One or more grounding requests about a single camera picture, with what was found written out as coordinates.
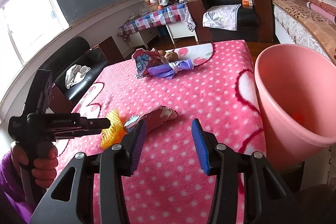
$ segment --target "white knot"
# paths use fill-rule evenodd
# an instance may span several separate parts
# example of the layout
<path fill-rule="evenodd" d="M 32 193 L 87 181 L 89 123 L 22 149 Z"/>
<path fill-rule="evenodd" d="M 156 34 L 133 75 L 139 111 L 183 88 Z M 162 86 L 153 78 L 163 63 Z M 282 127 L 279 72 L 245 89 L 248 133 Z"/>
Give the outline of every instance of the white knot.
<path fill-rule="evenodd" d="M 177 66 L 180 62 L 178 62 L 177 64 L 175 63 L 168 63 L 168 65 L 175 71 L 175 73 L 178 73 L 179 71 L 181 71 L 181 69 L 179 69 L 179 67 Z"/>

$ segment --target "orange box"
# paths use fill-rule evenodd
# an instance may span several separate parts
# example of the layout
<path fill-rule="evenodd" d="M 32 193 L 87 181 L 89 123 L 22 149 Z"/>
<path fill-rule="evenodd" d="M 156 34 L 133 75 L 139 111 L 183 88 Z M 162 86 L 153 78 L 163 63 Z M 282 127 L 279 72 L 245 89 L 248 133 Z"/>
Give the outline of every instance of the orange box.
<path fill-rule="evenodd" d="M 241 0 L 243 5 L 253 6 L 253 0 Z"/>

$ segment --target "metal screw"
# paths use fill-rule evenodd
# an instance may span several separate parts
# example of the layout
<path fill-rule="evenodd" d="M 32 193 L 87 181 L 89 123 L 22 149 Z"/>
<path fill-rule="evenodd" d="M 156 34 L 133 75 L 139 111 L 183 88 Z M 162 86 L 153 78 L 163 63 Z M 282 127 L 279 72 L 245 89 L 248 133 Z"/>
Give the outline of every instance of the metal screw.
<path fill-rule="evenodd" d="M 114 145 L 112 145 L 112 150 L 118 151 L 122 148 L 120 143 L 116 143 Z"/>
<path fill-rule="evenodd" d="M 219 143 L 218 145 L 216 145 L 216 148 L 217 148 L 218 150 L 225 150 L 225 149 L 226 149 L 226 145 L 223 144 L 223 143 Z"/>
<path fill-rule="evenodd" d="M 253 153 L 253 156 L 257 159 L 261 159 L 263 157 L 263 154 L 257 151 Z"/>
<path fill-rule="evenodd" d="M 79 153 L 77 153 L 77 154 L 75 155 L 75 158 L 78 159 L 78 160 L 80 160 L 80 159 L 82 159 L 84 156 L 85 156 L 85 154 L 84 154 L 83 152 L 79 152 Z"/>

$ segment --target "purple cloth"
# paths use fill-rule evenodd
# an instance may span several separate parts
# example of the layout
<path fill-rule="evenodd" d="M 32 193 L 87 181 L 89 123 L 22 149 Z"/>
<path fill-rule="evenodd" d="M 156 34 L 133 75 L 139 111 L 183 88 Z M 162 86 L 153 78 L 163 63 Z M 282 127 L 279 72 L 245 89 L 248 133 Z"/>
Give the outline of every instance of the purple cloth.
<path fill-rule="evenodd" d="M 194 68 L 193 63 L 191 62 L 190 59 L 188 60 L 183 60 L 183 61 L 176 61 L 173 64 L 172 63 L 168 63 L 168 64 L 163 64 L 160 66 L 155 66 L 155 67 L 151 67 L 148 69 L 148 72 L 155 77 L 158 78 L 173 78 L 174 75 L 180 71 L 180 70 L 192 70 Z"/>
<path fill-rule="evenodd" d="M 0 187 L 19 216 L 29 223 L 34 209 L 25 202 L 21 179 L 14 168 L 11 152 L 4 155 L 0 166 Z"/>

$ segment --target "red polka dot quilt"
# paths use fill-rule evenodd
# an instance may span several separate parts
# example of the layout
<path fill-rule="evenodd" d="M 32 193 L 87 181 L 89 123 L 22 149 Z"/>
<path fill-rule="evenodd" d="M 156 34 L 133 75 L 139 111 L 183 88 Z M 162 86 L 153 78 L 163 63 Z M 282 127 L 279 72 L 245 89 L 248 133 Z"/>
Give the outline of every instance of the red polka dot quilt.
<path fill-rule="evenodd" d="M 198 118 L 203 129 L 233 150 L 266 153 L 254 82 L 253 62 L 244 41 L 213 43 L 213 55 L 173 79 L 136 79 L 132 60 L 106 67 L 75 107 L 90 118 L 116 108 L 123 120 L 158 105 L 175 109 L 175 120 L 148 133 L 137 171 L 123 177 L 130 223 L 206 224 L 215 177 L 201 170 L 191 134 Z M 101 153 L 101 135 L 72 139 L 59 156 L 58 173 L 77 152 Z M 240 178 L 237 223 L 243 223 Z M 100 223 L 99 183 L 94 183 L 94 222 Z"/>

